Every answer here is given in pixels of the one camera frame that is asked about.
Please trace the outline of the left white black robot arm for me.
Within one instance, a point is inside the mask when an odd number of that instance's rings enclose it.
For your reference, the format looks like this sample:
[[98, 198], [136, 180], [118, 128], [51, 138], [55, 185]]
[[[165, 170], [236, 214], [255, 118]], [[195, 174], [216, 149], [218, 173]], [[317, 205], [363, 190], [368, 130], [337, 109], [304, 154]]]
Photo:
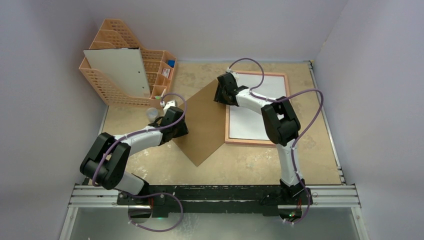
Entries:
[[188, 134], [185, 112], [171, 106], [145, 128], [124, 135], [103, 132], [97, 136], [79, 171], [106, 190], [116, 189], [129, 194], [138, 205], [149, 199], [149, 183], [126, 171], [130, 156], [161, 146], [174, 138]]

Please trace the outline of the brown cardboard backing board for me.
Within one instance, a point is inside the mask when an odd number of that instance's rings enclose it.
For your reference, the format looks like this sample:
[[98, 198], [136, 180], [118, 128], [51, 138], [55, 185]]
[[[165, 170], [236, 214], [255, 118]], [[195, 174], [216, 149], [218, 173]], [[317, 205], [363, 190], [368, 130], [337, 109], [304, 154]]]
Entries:
[[197, 167], [225, 141], [226, 105], [214, 101], [217, 88], [213, 80], [186, 101], [188, 134], [172, 140]]

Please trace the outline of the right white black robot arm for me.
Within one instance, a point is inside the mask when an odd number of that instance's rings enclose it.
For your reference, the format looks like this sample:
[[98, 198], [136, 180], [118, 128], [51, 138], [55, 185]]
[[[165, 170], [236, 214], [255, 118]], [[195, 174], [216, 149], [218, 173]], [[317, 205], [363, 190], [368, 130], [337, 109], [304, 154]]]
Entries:
[[218, 76], [217, 81], [215, 102], [242, 107], [261, 115], [266, 135], [278, 152], [282, 200], [292, 204], [301, 197], [309, 197], [309, 189], [297, 167], [296, 139], [301, 124], [290, 101], [285, 96], [269, 98], [256, 94], [245, 85], [239, 86], [232, 72]]

